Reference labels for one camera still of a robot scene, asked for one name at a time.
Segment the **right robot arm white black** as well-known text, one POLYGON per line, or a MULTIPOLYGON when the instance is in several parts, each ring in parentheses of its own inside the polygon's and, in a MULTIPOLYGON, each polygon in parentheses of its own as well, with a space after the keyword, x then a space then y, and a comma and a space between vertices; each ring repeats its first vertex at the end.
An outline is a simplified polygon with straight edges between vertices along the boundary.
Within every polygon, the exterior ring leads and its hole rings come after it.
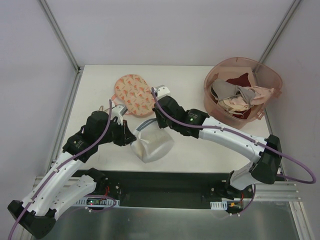
POLYGON ((186 137, 217 143, 246 157, 249 162, 229 173, 220 193, 228 199, 237 197, 253 184, 275 183, 282 157, 280 139, 274 135, 257 137, 230 127, 206 112, 185 110, 176 100, 165 96, 157 100, 153 111, 160 128, 167 128, 186 137))

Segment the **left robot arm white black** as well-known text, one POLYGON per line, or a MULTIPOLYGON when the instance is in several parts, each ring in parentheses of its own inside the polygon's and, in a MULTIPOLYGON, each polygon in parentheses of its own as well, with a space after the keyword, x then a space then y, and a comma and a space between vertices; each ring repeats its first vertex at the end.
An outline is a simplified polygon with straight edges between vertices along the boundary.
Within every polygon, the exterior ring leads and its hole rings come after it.
POLYGON ((126 112, 124 105, 111 107, 109 112, 96 110, 87 118, 86 124, 67 139, 62 153, 40 183, 23 200, 12 200, 8 205, 15 220, 9 239, 18 225, 35 238, 42 239, 76 201, 84 197, 109 200, 106 176, 93 167, 73 185, 67 188, 64 185, 100 145, 113 143, 122 147, 136 140, 123 119, 126 112))

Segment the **white mesh laundry bag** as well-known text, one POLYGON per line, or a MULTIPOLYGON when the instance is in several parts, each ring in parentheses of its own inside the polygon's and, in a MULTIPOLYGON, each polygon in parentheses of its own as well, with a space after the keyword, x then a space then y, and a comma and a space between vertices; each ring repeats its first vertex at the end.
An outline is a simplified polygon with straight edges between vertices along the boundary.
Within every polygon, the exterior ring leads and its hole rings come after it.
POLYGON ((136 140, 130 144, 130 148, 146 164, 163 158, 175 143, 169 133, 159 128, 156 118, 142 122, 133 131, 133 135, 136 140))

